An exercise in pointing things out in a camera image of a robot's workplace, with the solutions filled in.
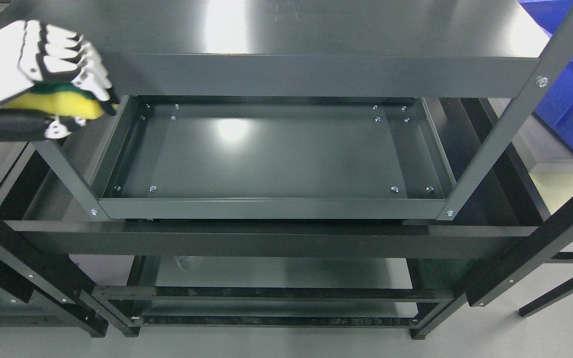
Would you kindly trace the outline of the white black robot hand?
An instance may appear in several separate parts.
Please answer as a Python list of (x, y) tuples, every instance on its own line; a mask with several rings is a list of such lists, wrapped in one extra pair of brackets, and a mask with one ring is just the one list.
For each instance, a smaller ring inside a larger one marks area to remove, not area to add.
[[(0, 104), (39, 82), (71, 83), (120, 104), (98, 50), (81, 34), (38, 20), (0, 28)], [(0, 142), (59, 140), (86, 126), (83, 118), (15, 117), (0, 109)]]

